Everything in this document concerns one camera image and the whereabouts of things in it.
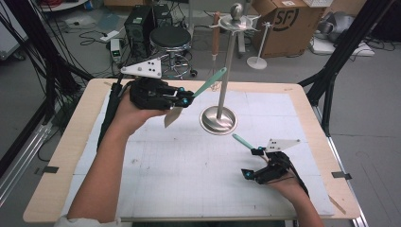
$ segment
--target stool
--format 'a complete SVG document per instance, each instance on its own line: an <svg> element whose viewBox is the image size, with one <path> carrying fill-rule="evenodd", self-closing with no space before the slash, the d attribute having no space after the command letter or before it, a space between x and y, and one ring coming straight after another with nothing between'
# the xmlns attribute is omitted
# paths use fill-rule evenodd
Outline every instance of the stool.
<svg viewBox="0 0 401 227"><path fill-rule="evenodd" d="M157 50L165 51L162 60L168 58L163 76L181 78L188 71L193 77L196 71L192 70L189 60L179 52L191 48L191 35L187 30L178 26L157 27L150 33L150 44Z"/></svg>

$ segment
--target cardboard box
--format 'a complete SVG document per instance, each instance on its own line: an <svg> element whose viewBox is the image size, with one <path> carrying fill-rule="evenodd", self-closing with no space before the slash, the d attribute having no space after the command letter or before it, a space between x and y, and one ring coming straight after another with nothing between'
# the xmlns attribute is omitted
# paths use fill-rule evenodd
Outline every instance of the cardboard box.
<svg viewBox="0 0 401 227"><path fill-rule="evenodd" d="M104 0L106 7L133 7L144 5L144 0Z"/></svg>
<svg viewBox="0 0 401 227"><path fill-rule="evenodd" d="M325 8L310 8L303 0L253 0L253 8L262 16L258 19L253 46L259 50L264 27L270 22L261 58L294 56L304 53Z"/></svg>

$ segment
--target wooden table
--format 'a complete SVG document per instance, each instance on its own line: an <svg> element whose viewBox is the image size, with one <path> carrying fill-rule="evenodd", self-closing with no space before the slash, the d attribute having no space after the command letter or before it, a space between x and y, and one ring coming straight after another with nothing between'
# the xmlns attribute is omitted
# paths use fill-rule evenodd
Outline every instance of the wooden table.
<svg viewBox="0 0 401 227"><path fill-rule="evenodd" d="M104 96L115 79L93 79L89 82L49 166L57 173L44 173L24 213L27 222L54 222L64 206L74 170L94 126ZM203 81L169 81L169 85L196 91ZM353 219L360 216L357 201L343 178L333 178L340 171L322 128L309 105L303 88L297 84L229 82L228 90L241 92L288 94L304 130L304 134L322 174L323 183L333 203L335 215L330 218Z"/></svg>

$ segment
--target floor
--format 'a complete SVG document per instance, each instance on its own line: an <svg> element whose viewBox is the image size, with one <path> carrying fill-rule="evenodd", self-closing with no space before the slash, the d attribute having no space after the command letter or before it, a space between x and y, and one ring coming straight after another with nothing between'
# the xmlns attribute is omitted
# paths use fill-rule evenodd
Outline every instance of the floor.
<svg viewBox="0 0 401 227"><path fill-rule="evenodd" d="M99 9L84 11L68 10L58 14L60 19L74 15L90 15L98 24L94 29L109 32L119 30L124 18L107 23L104 18L114 13ZM83 40L77 33L63 33L72 54L91 73L101 78L111 75L110 53L105 44L81 46ZM212 65L210 34L201 29L194 33L191 54L198 76L205 80ZM222 67L227 46L227 35L221 36L217 66ZM231 81L284 82L297 83L320 69L329 56L318 56L306 50L297 58L267 59L268 67L253 70L246 59L255 56L252 47L242 58L233 58ZM342 163L353 177L350 180L357 199L370 226L401 226L401 46L394 51L376 49L373 57L357 57L348 61L336 80L330 121L330 131L340 154ZM34 114L44 99L40 83L30 61L13 58L0 61L0 157L4 155L28 119ZM41 149L42 159L49 159L54 151L60 133L50 139ZM3 226L52 226L31 224L23 221L26 205L41 176L35 174L46 162L33 159L22 179L14 187L9 198L0 208ZM326 220L326 226L351 226L348 220Z"/></svg>

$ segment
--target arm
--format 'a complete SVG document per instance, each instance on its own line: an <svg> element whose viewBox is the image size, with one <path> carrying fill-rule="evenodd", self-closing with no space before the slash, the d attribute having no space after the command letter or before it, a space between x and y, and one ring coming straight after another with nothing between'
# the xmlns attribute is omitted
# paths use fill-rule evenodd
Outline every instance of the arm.
<svg viewBox="0 0 401 227"><path fill-rule="evenodd" d="M291 173L288 173L280 180L272 181L268 184L274 189L278 190L292 203L295 208L295 212L297 213L300 227L323 227L323 222L310 201L310 198L298 184L298 181L291 177Z"/></svg>
<svg viewBox="0 0 401 227"><path fill-rule="evenodd" d="M91 218L100 223L115 220L127 141L149 118L165 113L139 110L130 102L129 92L123 95L94 162L74 197L68 219Z"/></svg>

